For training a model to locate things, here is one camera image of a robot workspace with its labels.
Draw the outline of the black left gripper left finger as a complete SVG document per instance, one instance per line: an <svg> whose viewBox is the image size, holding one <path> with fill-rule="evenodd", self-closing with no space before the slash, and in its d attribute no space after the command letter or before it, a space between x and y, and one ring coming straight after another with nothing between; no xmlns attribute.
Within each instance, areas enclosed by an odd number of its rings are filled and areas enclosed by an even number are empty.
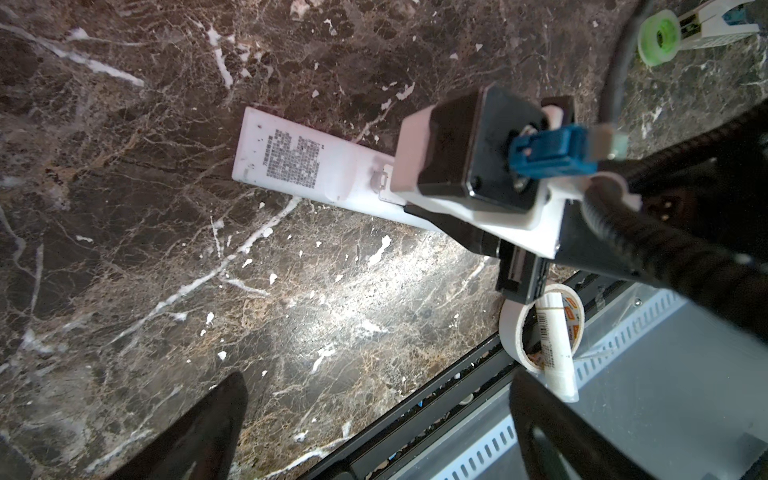
<svg viewBox="0 0 768 480"><path fill-rule="evenodd" d="M112 479L226 479L248 404L241 372L223 379Z"/></svg>

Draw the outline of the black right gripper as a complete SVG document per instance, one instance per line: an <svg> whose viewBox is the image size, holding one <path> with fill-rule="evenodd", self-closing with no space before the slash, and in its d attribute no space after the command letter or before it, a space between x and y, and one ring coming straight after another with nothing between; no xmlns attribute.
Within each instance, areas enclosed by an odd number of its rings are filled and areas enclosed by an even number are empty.
<svg viewBox="0 0 768 480"><path fill-rule="evenodd" d="M585 223L578 203L565 206L562 243L553 261L447 214L433 213L414 204L407 204L404 211L430 222L470 252L499 259L496 290L506 299L521 304L530 304L542 296L552 262L614 279L641 279L639 273L625 265L596 237Z"/></svg>

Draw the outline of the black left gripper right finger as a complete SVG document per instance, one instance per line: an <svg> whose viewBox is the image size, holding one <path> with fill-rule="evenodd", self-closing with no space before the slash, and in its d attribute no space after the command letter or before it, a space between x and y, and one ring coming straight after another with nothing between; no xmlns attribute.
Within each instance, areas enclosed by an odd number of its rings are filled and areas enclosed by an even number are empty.
<svg viewBox="0 0 768 480"><path fill-rule="evenodd" d="M509 409L531 479L652 477L525 370L512 375Z"/></svg>

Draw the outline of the white remote control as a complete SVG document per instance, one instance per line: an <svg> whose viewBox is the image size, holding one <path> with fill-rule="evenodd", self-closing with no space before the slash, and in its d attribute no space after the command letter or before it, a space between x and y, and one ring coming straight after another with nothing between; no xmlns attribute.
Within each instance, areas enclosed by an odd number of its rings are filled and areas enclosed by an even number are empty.
<svg viewBox="0 0 768 480"><path fill-rule="evenodd" d="M232 179L435 231L391 191L394 164L390 155L248 107Z"/></svg>

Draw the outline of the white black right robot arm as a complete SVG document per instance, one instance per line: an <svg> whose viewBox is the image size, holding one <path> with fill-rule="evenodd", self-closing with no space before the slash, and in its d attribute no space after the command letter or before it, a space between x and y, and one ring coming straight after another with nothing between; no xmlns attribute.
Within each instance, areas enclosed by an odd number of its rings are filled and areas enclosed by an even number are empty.
<svg viewBox="0 0 768 480"><path fill-rule="evenodd" d="M560 264L671 289L765 339L767 106L638 161L597 161L571 97L475 92L408 116L405 211L496 258L497 290L539 298Z"/></svg>

